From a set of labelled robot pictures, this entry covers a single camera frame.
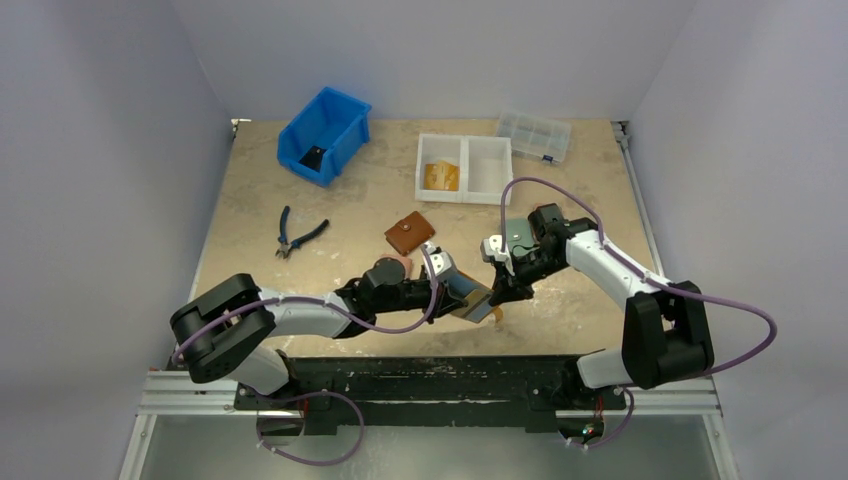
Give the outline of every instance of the blue container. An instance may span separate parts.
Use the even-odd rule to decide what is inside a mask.
[[[301,177],[326,187],[368,143],[371,105],[324,87],[280,132],[277,160]]]

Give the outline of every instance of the white wall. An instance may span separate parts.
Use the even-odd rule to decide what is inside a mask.
[[[695,0],[174,0],[233,117],[324,85],[375,117],[629,118]]]
[[[0,6],[0,478],[115,478],[229,151],[167,0]]]
[[[744,478],[844,478],[848,3],[701,0],[632,121],[673,278],[762,306],[717,376]],[[709,310],[719,359],[763,322]]]

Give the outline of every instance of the pliers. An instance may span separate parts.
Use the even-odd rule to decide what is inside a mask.
[[[293,240],[291,243],[289,243],[288,237],[286,236],[286,220],[288,220],[288,218],[289,218],[289,212],[290,211],[291,211],[291,208],[289,208],[289,206],[286,205],[286,208],[283,209],[283,214],[280,215],[280,236],[277,238],[277,241],[280,242],[280,248],[277,249],[277,256],[278,257],[282,256],[285,259],[289,258],[289,255],[291,254],[291,250],[293,248],[300,248],[301,245],[303,245],[304,243],[312,240],[313,238],[317,237],[318,235],[321,235],[321,232],[323,232],[327,228],[327,226],[330,225],[330,221],[327,220],[327,219],[324,219],[324,221],[321,222],[321,224],[318,225],[315,228],[315,230],[312,230],[311,232],[307,233],[306,235],[304,235],[304,236],[302,236],[302,237],[300,237],[296,240]]]

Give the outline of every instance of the wooden table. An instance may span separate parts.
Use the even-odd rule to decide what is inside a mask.
[[[630,179],[608,120],[570,120],[571,148],[558,166],[515,158],[516,177],[537,176],[583,198],[598,211],[610,238],[643,265],[653,265]],[[197,293],[234,273],[260,286],[320,294],[343,285],[391,253],[383,232],[418,210],[436,229],[433,241],[459,268],[491,285],[494,271],[480,259],[480,241],[498,232],[498,207],[422,203],[414,199],[419,133],[492,135],[495,120],[372,120],[364,146],[329,188],[313,185],[277,163],[277,135],[285,122],[242,123],[197,274]],[[568,218],[587,216],[541,185],[519,184],[507,217],[526,217],[539,202],[556,202]],[[324,218],[330,227],[288,260],[277,259],[278,221],[292,208],[290,238]],[[420,265],[420,255],[411,257]],[[367,332],[347,340],[277,337],[266,344],[291,356],[428,356],[585,353],[621,342],[623,314],[597,286],[572,269],[534,285],[536,296],[502,306],[497,325],[452,316],[403,335]],[[401,327],[420,312],[381,315],[382,326]]]

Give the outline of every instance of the wallet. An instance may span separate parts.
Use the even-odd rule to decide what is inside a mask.
[[[436,231],[430,225],[430,222],[418,211],[415,211],[386,230],[386,241],[399,254],[406,255],[435,234]]]

